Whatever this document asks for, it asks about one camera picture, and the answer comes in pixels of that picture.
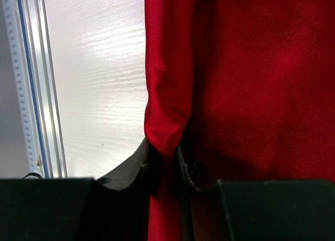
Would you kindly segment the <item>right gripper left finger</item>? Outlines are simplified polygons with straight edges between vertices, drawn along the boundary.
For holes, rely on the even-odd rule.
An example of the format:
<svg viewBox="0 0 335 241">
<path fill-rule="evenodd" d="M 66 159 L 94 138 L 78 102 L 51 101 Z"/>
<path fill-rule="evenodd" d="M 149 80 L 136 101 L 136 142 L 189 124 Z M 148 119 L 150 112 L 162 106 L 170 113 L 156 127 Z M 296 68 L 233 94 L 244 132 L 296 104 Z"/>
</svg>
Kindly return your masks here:
<svg viewBox="0 0 335 241">
<path fill-rule="evenodd" d="M 119 166 L 90 182 L 79 240 L 147 240 L 157 154 L 144 139 Z"/>
</svg>

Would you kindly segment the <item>red cloth napkin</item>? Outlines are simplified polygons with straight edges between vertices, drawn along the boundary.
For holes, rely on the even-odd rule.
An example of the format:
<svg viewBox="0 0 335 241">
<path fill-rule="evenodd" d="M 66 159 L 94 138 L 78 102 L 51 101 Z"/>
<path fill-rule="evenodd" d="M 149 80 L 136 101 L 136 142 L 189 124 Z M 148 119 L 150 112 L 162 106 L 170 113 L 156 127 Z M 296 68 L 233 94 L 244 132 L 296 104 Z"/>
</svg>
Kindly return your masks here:
<svg viewBox="0 0 335 241">
<path fill-rule="evenodd" d="M 181 240 L 175 151 L 224 179 L 334 180 L 334 0 L 144 0 L 148 240 Z"/>
</svg>

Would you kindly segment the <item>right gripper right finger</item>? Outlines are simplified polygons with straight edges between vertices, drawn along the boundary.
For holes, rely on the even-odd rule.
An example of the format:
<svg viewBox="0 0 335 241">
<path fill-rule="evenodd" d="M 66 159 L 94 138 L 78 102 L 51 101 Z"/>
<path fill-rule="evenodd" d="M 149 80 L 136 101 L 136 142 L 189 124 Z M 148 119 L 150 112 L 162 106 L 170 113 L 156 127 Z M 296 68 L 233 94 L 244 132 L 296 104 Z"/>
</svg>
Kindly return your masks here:
<svg viewBox="0 0 335 241">
<path fill-rule="evenodd" d="M 217 174 L 186 147 L 178 147 L 182 240 L 231 240 Z"/>
</svg>

